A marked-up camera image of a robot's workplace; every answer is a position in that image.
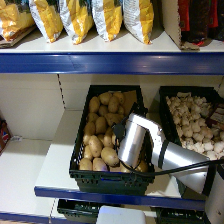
crate handle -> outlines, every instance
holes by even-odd
[[[101,175],[100,179],[101,180],[109,180],[109,181],[121,181],[122,180],[121,177],[113,177],[113,176],[105,176],[105,175]]]

yellow snack bag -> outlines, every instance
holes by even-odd
[[[124,25],[144,44],[150,44],[153,27],[153,5],[150,0],[123,0]]]
[[[79,44],[93,26],[91,4],[88,0],[59,0],[60,16],[73,44]]]
[[[48,43],[57,40],[63,29],[57,0],[29,0],[30,11]]]
[[[93,20],[98,34],[105,41],[116,38],[122,24],[122,9],[118,0],[92,0]]]
[[[14,40],[26,28],[35,24],[28,0],[0,0],[0,35],[6,40]]]

store shelf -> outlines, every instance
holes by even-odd
[[[204,201],[181,199],[174,177],[156,177],[146,196],[112,195],[79,191],[69,176],[69,164],[81,119],[81,111],[65,111],[35,184],[41,197],[76,199],[100,203],[132,204],[203,210]]]
[[[65,31],[49,44],[35,30],[0,50],[0,73],[223,75],[223,42],[208,40],[200,52],[181,52],[161,29],[154,29],[151,39],[151,45],[142,44],[122,28],[106,43],[92,28],[79,45],[72,45]]]
[[[38,198],[33,188],[50,141],[8,142],[0,156],[0,219],[49,223],[53,198]]]

black plastic crate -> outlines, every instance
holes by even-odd
[[[57,211],[69,221],[96,223],[101,206],[109,205],[96,202],[58,200]]]
[[[153,183],[154,177],[141,177],[135,174],[122,172],[99,172],[99,171],[82,171],[78,169],[78,163],[83,153],[83,129],[86,125],[86,117],[88,115],[89,101],[93,96],[98,96],[107,91],[136,91],[137,103],[143,105],[143,98],[139,86],[125,85],[91,85],[86,98],[77,138],[75,141],[74,151],[71,157],[69,174],[71,178],[75,178],[80,191],[91,193],[107,193],[107,194],[125,194],[125,195],[144,195],[147,186]],[[145,147],[145,159],[148,164],[149,172],[154,172],[154,166],[151,162],[151,143],[148,133],[146,134],[143,147]]]
[[[180,138],[177,134],[176,126],[173,122],[173,116],[169,111],[169,106],[166,102],[166,96],[175,97],[178,92],[188,93],[191,92],[192,96],[205,97],[207,102],[211,102],[213,105],[223,102],[223,99],[214,90],[213,87],[197,87],[197,86],[161,86],[160,93],[160,106],[159,114],[163,127],[164,134],[168,141],[181,146]],[[182,198],[205,200],[205,196],[198,194],[197,192],[186,187],[182,182],[177,180],[179,192]]]
[[[204,224],[202,211],[156,208],[157,224]]]

silver robotic arm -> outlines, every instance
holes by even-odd
[[[149,131],[153,143],[153,165],[162,170],[181,168],[196,163],[209,161],[209,158],[194,151],[184,149],[166,140],[163,130],[157,123],[144,117],[130,114],[126,122],[126,135],[120,142],[118,157],[131,167],[136,167],[145,132]],[[209,188],[205,205],[206,223],[224,224],[224,166],[219,164],[215,177],[208,175],[209,167],[202,166],[172,173],[183,184],[203,194]]]

